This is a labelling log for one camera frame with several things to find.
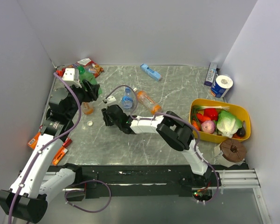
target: brown round lid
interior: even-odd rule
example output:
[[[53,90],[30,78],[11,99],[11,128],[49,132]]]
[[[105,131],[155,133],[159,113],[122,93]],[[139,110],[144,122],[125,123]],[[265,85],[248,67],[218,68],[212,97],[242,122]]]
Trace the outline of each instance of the brown round lid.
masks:
[[[223,157],[230,162],[240,162],[242,161],[247,150],[238,140],[227,139],[220,144],[220,149],[223,151]]]

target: blue water bottle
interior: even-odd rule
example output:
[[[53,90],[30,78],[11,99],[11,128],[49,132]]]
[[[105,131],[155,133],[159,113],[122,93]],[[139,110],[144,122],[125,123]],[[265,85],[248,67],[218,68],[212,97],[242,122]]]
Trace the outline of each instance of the blue water bottle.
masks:
[[[125,95],[123,96],[121,103],[123,105],[124,109],[131,109],[133,106],[133,97],[132,97],[132,91],[130,88],[125,89]]]

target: toothpaste box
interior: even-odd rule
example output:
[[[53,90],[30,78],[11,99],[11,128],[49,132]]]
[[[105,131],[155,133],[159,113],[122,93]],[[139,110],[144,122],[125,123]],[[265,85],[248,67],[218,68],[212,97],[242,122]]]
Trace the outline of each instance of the toothpaste box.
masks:
[[[204,81],[204,85],[211,86],[213,84],[216,75],[216,70],[217,70],[217,64],[210,63],[209,70],[206,74],[206,78]]]

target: red onion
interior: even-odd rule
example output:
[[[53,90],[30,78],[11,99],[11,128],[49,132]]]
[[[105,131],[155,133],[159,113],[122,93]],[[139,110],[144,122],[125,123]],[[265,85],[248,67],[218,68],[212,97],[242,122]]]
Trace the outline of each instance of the red onion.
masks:
[[[213,134],[216,129],[216,125],[212,120],[206,120],[201,124],[201,128],[203,132]]]

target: orange juice bottle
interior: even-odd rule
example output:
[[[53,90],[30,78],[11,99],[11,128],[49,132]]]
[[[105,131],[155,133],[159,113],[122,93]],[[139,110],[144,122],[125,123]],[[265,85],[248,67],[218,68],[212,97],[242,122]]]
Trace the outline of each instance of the orange juice bottle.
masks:
[[[91,103],[83,102],[81,105],[81,109],[84,114],[92,114],[94,108]]]
[[[137,95],[137,99],[140,103],[142,103],[152,115],[157,112],[162,112],[162,107],[154,102],[146,92],[143,90],[138,90],[137,88],[133,89]]]

